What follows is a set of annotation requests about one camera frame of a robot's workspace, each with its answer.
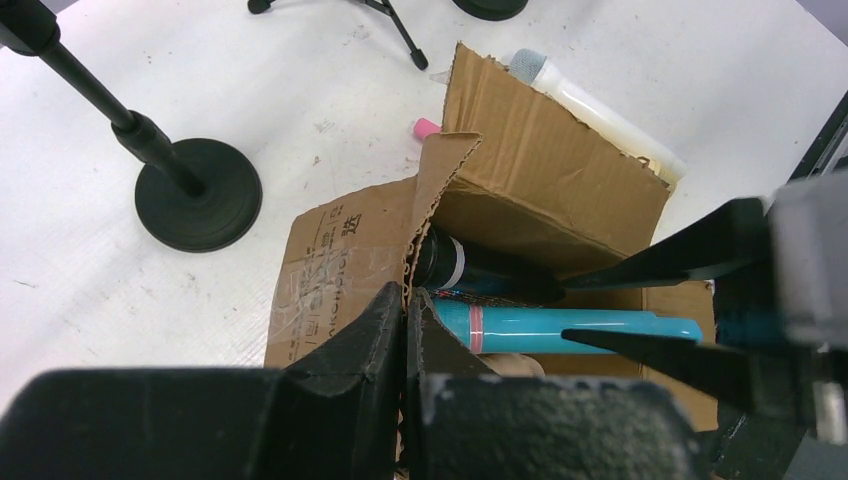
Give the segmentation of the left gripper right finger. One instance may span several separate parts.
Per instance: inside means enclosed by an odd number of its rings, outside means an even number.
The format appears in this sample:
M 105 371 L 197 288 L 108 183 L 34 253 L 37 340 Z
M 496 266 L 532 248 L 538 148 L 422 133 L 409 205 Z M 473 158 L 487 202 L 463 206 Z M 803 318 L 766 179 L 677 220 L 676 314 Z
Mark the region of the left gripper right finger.
M 405 463 L 413 479 L 707 479 L 665 388 L 609 376 L 505 377 L 410 296 Z

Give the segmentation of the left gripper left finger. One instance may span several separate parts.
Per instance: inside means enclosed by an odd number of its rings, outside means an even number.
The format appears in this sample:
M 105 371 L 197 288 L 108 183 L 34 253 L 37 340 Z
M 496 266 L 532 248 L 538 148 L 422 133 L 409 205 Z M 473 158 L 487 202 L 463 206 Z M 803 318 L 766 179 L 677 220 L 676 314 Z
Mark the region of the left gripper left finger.
M 1 419 L 5 479 L 389 479 L 402 290 L 283 369 L 53 370 Z

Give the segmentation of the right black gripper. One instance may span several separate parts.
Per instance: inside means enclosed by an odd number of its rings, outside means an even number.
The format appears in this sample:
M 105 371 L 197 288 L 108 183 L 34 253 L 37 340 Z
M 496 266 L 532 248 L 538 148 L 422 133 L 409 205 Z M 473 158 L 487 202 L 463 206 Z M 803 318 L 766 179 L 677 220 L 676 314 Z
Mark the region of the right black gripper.
M 820 441 L 846 443 L 846 170 L 787 184 L 767 214 L 758 198 L 730 200 L 641 252 L 561 285 L 615 290 L 715 279 L 719 341 L 730 348 L 587 329 L 565 329 L 561 337 Z

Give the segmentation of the peach pink microphone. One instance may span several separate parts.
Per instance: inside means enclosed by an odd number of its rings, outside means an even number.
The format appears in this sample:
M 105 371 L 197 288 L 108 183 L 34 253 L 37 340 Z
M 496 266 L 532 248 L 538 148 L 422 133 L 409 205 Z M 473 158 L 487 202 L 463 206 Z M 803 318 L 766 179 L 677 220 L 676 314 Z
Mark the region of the peach pink microphone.
M 532 357 L 522 354 L 487 354 L 479 359 L 502 377 L 544 377 L 541 364 Z

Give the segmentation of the teal microphone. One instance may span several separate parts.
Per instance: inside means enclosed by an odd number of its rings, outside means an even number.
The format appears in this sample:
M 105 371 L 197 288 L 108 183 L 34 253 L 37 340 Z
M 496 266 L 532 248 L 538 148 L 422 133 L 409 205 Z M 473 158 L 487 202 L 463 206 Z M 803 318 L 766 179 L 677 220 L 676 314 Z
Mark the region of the teal microphone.
M 604 349 L 566 340 L 567 329 L 703 340 L 692 319 L 650 311 L 544 309 L 432 301 L 441 323 L 474 354 L 604 354 Z

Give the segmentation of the white microphone grey head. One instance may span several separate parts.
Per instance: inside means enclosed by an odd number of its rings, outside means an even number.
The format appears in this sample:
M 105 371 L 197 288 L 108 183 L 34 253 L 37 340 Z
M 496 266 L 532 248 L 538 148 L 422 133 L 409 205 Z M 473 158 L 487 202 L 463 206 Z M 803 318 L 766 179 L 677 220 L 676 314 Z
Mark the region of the white microphone grey head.
M 513 77 L 556 100 L 620 151 L 645 163 L 670 188 L 686 175 L 687 166 L 675 153 L 567 79 L 546 55 L 522 48 L 503 60 Z

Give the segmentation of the brown cardboard box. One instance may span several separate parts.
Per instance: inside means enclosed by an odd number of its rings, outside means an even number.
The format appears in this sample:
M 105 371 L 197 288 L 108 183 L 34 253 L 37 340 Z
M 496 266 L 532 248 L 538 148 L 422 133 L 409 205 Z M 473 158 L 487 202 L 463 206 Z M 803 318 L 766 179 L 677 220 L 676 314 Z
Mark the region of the brown cardboard box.
M 570 276 L 645 249 L 670 192 L 496 60 L 456 48 L 442 130 L 418 172 L 315 207 L 291 227 L 264 363 L 286 367 L 407 284 L 439 227 Z

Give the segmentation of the clip mic stand round base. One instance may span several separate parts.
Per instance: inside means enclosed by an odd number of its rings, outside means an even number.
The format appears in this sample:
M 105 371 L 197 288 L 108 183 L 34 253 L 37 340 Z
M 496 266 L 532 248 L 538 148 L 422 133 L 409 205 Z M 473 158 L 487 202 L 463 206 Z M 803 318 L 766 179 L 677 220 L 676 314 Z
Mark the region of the clip mic stand round base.
M 154 238 L 205 253 L 233 244 L 254 225 L 263 192 L 250 160 L 214 139 L 172 142 L 149 117 L 126 108 L 62 44 L 57 17 L 42 2 L 2 2 L 1 43 L 40 58 L 110 121 L 116 140 L 143 165 L 134 202 Z

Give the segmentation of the shock mount stand round base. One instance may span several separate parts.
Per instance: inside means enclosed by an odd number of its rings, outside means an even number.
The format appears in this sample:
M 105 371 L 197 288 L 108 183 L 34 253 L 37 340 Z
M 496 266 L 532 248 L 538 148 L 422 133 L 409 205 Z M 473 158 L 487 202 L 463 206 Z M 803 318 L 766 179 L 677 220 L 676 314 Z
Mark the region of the shock mount stand round base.
M 485 21 L 504 21 L 519 15 L 528 0 L 453 0 L 466 14 Z

